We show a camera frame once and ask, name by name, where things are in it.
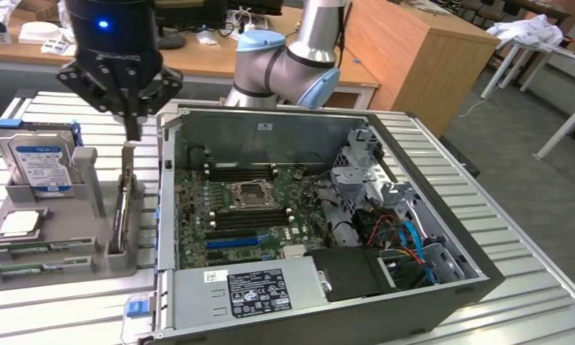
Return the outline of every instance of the cpu socket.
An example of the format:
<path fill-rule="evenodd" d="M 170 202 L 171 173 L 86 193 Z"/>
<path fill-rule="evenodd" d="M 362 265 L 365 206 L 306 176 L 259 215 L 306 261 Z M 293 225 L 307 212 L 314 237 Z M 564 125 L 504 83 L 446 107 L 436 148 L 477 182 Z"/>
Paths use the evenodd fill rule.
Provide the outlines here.
<path fill-rule="evenodd" d="M 273 183 L 266 180 L 234 183 L 233 205 L 235 208 L 275 208 L 278 204 L 273 198 Z"/>

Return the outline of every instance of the red cable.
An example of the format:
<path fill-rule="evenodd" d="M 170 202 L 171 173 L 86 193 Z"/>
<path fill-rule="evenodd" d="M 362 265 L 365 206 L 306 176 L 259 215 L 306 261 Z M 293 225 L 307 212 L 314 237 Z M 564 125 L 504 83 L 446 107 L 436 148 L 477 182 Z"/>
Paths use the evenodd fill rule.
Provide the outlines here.
<path fill-rule="evenodd" d="M 412 249 L 409 249 L 408 247 L 402 247 L 401 249 L 405 250 L 408 253 L 410 253 L 410 255 L 414 257 L 416 262 L 418 264 L 422 265 L 425 263 L 425 261 L 422 261 L 422 259 L 416 255 L 416 253 L 412 251 Z"/>
<path fill-rule="evenodd" d="M 373 239 L 375 238 L 375 233 L 379 228 L 379 224 L 382 223 L 382 220 L 387 218 L 394 218 L 394 216 L 391 214 L 383 214 L 377 220 L 375 227 L 373 228 L 371 236 L 369 237 L 369 241 L 366 242 L 367 246 L 371 245 Z"/>

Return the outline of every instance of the wooden cabinet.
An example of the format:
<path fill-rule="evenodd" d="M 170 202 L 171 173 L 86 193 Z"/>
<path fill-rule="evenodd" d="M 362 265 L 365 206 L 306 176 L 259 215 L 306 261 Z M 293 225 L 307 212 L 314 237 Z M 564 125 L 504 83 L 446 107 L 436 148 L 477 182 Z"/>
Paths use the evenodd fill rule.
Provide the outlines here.
<path fill-rule="evenodd" d="M 382 84 L 370 109 L 416 113 L 440 137 L 498 43 L 457 16 L 354 1 L 346 45 Z"/>

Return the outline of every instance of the hard drive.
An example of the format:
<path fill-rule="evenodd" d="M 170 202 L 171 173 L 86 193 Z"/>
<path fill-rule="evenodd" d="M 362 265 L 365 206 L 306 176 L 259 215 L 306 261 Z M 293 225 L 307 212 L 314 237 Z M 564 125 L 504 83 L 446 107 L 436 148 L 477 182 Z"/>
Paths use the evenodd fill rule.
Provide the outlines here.
<path fill-rule="evenodd" d="M 83 182 L 72 164 L 80 141 L 80 125 L 0 120 L 0 153 L 12 182 L 30 185 L 36 196 L 72 195 L 72 186 Z"/>

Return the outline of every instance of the open computer tower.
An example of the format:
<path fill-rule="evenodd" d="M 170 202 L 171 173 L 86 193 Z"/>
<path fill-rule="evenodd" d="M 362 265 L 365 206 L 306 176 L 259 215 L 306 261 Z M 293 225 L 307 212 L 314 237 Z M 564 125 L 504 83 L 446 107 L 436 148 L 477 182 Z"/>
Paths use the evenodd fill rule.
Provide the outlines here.
<path fill-rule="evenodd" d="M 501 284 L 378 115 L 166 116 L 158 344 L 379 344 Z"/>

